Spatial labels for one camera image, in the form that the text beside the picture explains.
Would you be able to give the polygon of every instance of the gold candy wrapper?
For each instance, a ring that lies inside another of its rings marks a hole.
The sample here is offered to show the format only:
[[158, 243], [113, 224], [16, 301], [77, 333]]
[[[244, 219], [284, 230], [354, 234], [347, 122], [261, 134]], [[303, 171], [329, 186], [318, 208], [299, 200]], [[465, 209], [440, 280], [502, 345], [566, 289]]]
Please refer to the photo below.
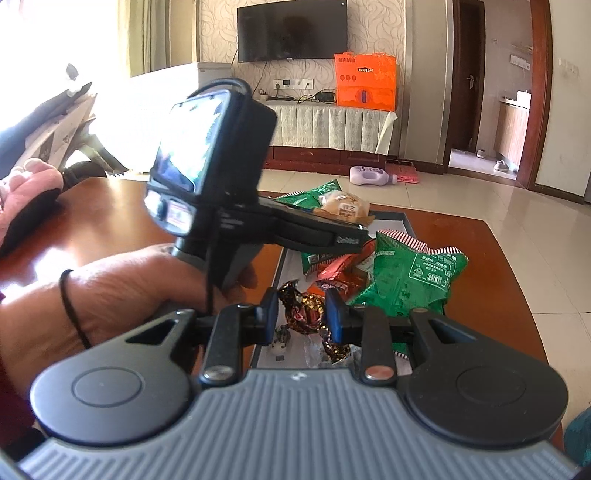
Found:
[[277, 291], [285, 307], [285, 320], [289, 328], [302, 335], [319, 333], [324, 351], [333, 363], [347, 357], [350, 354], [349, 345], [334, 343], [324, 322], [324, 300], [318, 295], [300, 292], [297, 283], [297, 280], [290, 280]]

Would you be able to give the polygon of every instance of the wooden cabinet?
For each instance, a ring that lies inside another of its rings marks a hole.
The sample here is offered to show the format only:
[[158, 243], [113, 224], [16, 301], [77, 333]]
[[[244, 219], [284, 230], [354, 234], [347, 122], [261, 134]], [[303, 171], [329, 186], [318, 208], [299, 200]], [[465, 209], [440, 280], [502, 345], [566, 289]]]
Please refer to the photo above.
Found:
[[500, 155], [497, 155], [499, 159], [511, 163], [510, 168], [519, 168], [529, 118], [530, 111], [527, 108], [501, 102], [495, 151]]
[[354, 167], [355, 165], [362, 165], [364, 167], [384, 167], [384, 156], [376, 155], [375, 153], [367, 152], [348, 152], [342, 150], [340, 152], [340, 164]]
[[355, 165], [384, 168], [385, 160], [384, 155], [332, 148], [271, 147], [265, 168], [349, 175], [349, 169]]
[[340, 151], [332, 148], [273, 147], [273, 159], [308, 163], [340, 163]]

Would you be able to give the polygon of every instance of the black circular pad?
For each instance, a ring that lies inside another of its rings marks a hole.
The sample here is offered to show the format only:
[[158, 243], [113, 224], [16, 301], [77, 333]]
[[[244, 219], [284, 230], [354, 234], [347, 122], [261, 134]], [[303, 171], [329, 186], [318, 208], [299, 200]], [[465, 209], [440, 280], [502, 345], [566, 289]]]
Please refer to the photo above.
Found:
[[437, 434], [486, 448], [548, 439], [568, 394], [548, 365], [498, 342], [442, 345], [408, 380], [411, 411]]
[[525, 381], [505, 368], [475, 367], [460, 374], [457, 390], [475, 403], [500, 407], [521, 398], [525, 392]]
[[31, 406], [52, 436], [75, 445], [125, 445], [170, 427], [193, 400], [187, 374], [171, 360], [188, 313], [138, 327], [45, 370]]
[[133, 400], [142, 388], [139, 375], [125, 368], [86, 372], [73, 386], [74, 395], [91, 407], [114, 407]]

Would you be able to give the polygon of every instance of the orange bag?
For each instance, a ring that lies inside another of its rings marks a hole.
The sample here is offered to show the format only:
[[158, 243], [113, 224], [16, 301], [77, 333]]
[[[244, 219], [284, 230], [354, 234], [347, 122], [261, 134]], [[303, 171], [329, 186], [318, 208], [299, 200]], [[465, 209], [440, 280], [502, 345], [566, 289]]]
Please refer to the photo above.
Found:
[[385, 53], [338, 53], [335, 71], [337, 105], [396, 109], [396, 57]]

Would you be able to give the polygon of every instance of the patterned wall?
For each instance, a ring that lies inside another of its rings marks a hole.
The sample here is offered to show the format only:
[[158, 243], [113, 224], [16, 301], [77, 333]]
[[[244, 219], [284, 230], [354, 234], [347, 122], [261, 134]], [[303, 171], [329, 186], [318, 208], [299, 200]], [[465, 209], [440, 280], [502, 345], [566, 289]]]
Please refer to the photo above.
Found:
[[[201, 0], [201, 61], [231, 62], [237, 47], [236, 9], [275, 0]], [[398, 110], [402, 105], [404, 80], [404, 0], [348, 0], [349, 50], [354, 53], [386, 52], [397, 58]], [[252, 87], [261, 79], [259, 88], [273, 90], [273, 80], [281, 78], [314, 79], [314, 90], [335, 87], [334, 60], [278, 60], [234, 63], [234, 75]], [[302, 91], [282, 91], [297, 96]], [[393, 134], [391, 154], [398, 152], [400, 120]]]

